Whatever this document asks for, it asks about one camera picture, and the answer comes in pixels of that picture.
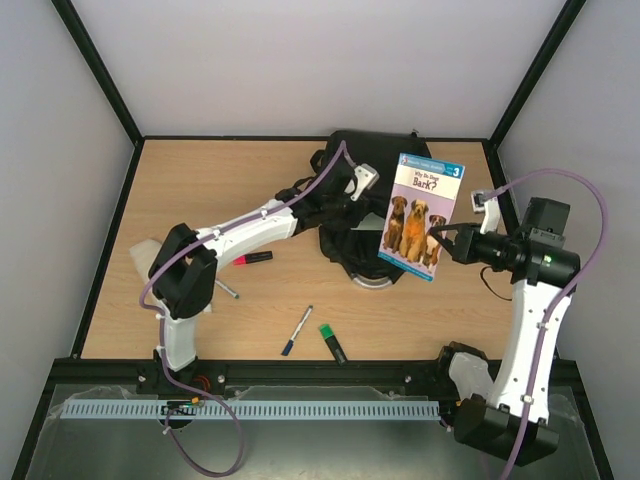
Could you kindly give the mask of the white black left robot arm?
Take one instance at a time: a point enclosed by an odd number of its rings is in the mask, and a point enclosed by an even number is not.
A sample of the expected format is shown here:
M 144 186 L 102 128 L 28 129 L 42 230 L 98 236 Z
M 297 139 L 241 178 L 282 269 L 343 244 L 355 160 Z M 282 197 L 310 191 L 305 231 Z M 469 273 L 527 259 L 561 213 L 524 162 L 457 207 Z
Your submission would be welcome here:
M 199 315 L 210 305 L 218 271 L 244 254 L 306 230 L 337 222 L 350 229 L 362 218 L 364 191 L 377 181 L 367 166 L 340 170 L 328 166 L 307 180 L 278 192 L 262 206 L 212 227 L 184 223 L 169 231 L 148 269 L 140 306 L 160 323 L 157 357 L 171 382 L 197 360 Z

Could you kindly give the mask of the black student backpack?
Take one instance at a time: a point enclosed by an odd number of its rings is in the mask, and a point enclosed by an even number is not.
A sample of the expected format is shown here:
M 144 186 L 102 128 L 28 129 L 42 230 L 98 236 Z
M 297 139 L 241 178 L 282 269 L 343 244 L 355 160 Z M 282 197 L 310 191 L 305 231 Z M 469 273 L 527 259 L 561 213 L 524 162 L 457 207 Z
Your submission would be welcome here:
M 365 289 L 389 287 L 404 274 L 378 257 L 401 153 L 431 156 L 426 142 L 415 133 L 337 130 L 311 157 L 313 174 L 275 195 L 286 202 L 310 191 L 291 206 L 297 218 L 295 232 L 317 229 L 321 253 Z M 363 163 L 373 167 L 379 179 L 352 201 L 345 190 L 354 178 L 354 168 Z

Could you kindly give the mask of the purple dog picture book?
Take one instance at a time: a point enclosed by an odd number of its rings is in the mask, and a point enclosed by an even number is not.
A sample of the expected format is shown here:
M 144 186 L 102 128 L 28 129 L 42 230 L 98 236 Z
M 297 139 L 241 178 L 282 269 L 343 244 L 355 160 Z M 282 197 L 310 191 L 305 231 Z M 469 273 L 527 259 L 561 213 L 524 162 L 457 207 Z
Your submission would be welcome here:
M 430 230 L 450 222 L 464 173 L 461 164 L 401 153 L 378 257 L 427 282 L 433 281 L 442 235 Z

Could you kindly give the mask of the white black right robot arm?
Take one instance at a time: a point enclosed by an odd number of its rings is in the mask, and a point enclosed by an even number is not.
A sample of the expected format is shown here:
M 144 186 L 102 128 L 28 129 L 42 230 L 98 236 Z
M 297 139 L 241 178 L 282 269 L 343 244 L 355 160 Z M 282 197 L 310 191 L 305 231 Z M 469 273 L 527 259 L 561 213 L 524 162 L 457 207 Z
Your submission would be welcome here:
M 497 375 L 490 375 L 482 351 L 452 342 L 440 351 L 436 379 L 461 400 L 452 415 L 457 442 L 525 466 L 554 453 L 559 444 L 548 425 L 549 376 L 580 257 L 564 248 L 570 212 L 565 203 L 532 198 L 513 235 L 496 230 L 496 200 L 486 201 L 483 209 L 481 224 L 441 225 L 430 232 L 453 261 L 510 273 L 509 340 Z

